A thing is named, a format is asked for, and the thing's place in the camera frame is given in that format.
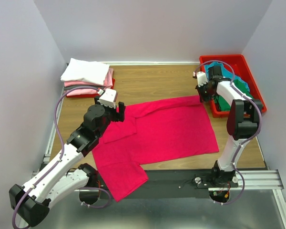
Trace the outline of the magenta t shirt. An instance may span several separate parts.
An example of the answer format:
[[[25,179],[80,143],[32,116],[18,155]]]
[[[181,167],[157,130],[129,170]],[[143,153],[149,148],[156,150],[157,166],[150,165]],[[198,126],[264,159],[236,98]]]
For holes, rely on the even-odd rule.
[[[92,154],[115,201],[148,180],[143,165],[216,153],[219,147],[199,96],[129,105],[112,122]]]

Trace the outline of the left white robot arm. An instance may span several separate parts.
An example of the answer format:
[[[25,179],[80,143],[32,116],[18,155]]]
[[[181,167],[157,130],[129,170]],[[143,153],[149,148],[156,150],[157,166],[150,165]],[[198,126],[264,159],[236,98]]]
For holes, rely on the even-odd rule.
[[[99,143],[99,139],[111,122],[124,121],[125,105],[109,107],[96,100],[83,116],[81,125],[71,133],[61,151],[44,169],[31,180],[9,190],[10,204],[14,210],[12,225],[16,229],[16,217],[20,216],[28,227],[40,224],[60,200],[77,189],[92,188],[96,184],[97,172],[82,164],[73,175],[67,172],[86,157]]]

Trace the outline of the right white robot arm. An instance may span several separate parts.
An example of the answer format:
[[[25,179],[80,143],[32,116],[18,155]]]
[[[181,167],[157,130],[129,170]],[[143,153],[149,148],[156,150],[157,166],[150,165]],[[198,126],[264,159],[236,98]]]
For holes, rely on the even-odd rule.
[[[196,90],[200,102],[208,102],[219,95],[230,105],[226,123],[229,138],[207,179],[213,186],[220,187],[233,181],[241,153],[260,133],[263,104],[238,89],[233,79],[223,77],[219,66],[215,66],[211,73],[212,76],[208,77],[198,67],[193,73],[193,78],[197,80]]]

